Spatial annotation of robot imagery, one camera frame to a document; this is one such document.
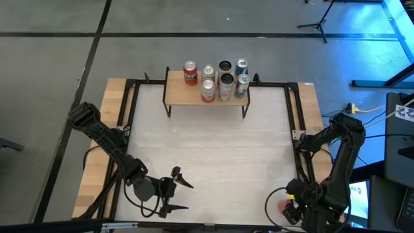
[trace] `gray floor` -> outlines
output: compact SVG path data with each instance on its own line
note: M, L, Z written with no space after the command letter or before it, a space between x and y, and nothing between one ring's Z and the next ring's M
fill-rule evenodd
M395 1L386 0L396 21L403 21ZM104 0L0 0L0 32L95 32L104 5ZM114 0L104 32L309 33L313 31L296 25L317 22L326 8L302 0ZM360 3L335 3L325 30L393 33L381 5ZM404 35L414 45L414 37ZM20 153L0 150L0 225L29 222L91 43L92 38L0 38L0 137L26 146ZM387 80L409 65L396 39L330 39L323 44L309 38L102 38L82 100L99 106L108 78L143 78L144 72L163 78L167 65L181 69L186 60L218 64L240 57L263 80L315 83L322 113L348 102L360 109L384 104L387 92L400 90L353 89L350 80ZM366 122L379 113L356 117ZM383 132L381 123L367 134ZM368 163L383 159L383 143L381 138L367 140L361 158ZM72 133L46 221L70 219L89 144L86 136Z

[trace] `wooden table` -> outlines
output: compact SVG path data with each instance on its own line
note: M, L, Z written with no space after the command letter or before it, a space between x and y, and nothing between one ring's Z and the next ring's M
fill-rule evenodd
M115 79L111 78L108 81L105 94L103 96L101 111L101 121L104 124L107 124L109 127L115 127L118 120L119 111L121 108L121 101L124 95L126 79ZM318 100L316 98L315 88L313 83L299 83L300 98L302 104L303 116L305 119L305 124L307 131L318 132L323 129L323 124L320 115L320 109L318 105ZM294 99L294 93L290 92L290 97L292 101L292 108L294 113L295 125L299 125L299 118L296 111L296 102ZM127 101L127 111L128 106L131 105L131 98L128 98ZM313 167L315 178L317 181L321 181L329 175L331 171L332 164L330 156L324 152L319 151L315 154L313 158ZM85 171L83 173L82 181L80 184L80 189L78 193L78 198L74 207L73 217L77 217L84 213L88 206L94 201L96 196L100 193L103 185L105 174L107 171L107 165L109 162L109 157L101 149L96 149L90 152ZM104 211L104 217L109 216L109 208L111 206L111 198L107 200L107 208Z

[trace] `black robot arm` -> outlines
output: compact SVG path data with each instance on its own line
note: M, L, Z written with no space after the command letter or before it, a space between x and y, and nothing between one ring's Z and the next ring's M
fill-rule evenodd
M360 120L340 113L330 119L330 126L316 135L302 134L299 148L316 153L323 144L340 138L341 145L331 173L320 184L294 179L287 192L294 195L299 207L287 205L283 214L292 224L302 217L301 228L309 232L324 233L326 222L338 223L348 206L349 178L360 147L365 141L365 129Z
M169 199L174 196L176 183L193 188L180 173L179 167L174 167L171 177L157 179L147 174L148 170L140 159L124 153L127 139L124 133L116 128L110 129L100 121L100 112L86 102L80 104L69 113L68 121L73 129L84 132L93 139L115 161L118 171L126 185L133 185L135 195L142 201L147 201L153 195L163 200L159 211L160 217L166 217L172 210L187 208L185 206L169 205Z

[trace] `soda can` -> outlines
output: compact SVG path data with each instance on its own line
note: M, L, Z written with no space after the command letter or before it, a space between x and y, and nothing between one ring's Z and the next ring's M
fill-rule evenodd
M231 74L223 74L220 77L219 99L222 102L227 102L232 93L234 78Z
M213 82L215 82L215 71L214 71L214 68L213 68L212 65L205 65L202 68L202 71L201 71L201 80L202 80L202 82L204 82L205 79L207 79L207 78L209 78L209 79L213 80Z
M187 85L197 85L197 65L194 61L186 61L183 67L184 81Z
M237 63L235 64L234 74L238 77L240 74L246 74L247 72L247 60L244 58L238 59Z
M237 78L237 83L235 85L234 96L236 98L243 98L247 92L248 83L250 78L247 74L240 74Z
M229 61L222 61L219 64L219 74L217 75L218 79L223 74L230 74L232 72L232 64ZM217 82L217 88L220 87L220 81Z
M201 85L201 99L206 103L213 102L215 97L215 84L212 79L207 78Z

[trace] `camera tripod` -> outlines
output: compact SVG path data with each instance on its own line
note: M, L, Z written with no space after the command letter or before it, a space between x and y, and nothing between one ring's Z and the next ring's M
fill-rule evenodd
M325 33L323 31L323 27L322 24L325 22L325 17L328 14L329 10L331 9L332 5L334 4L335 0L332 0L328 9L326 10L326 12L324 13L323 17L321 18L321 20L317 23L311 23L311 24L307 24L307 25L299 25L298 28L304 28L304 27L312 27L315 28L316 30L320 31L322 33L322 37L323 37L323 42L324 43L328 43L328 41L326 40L326 36Z

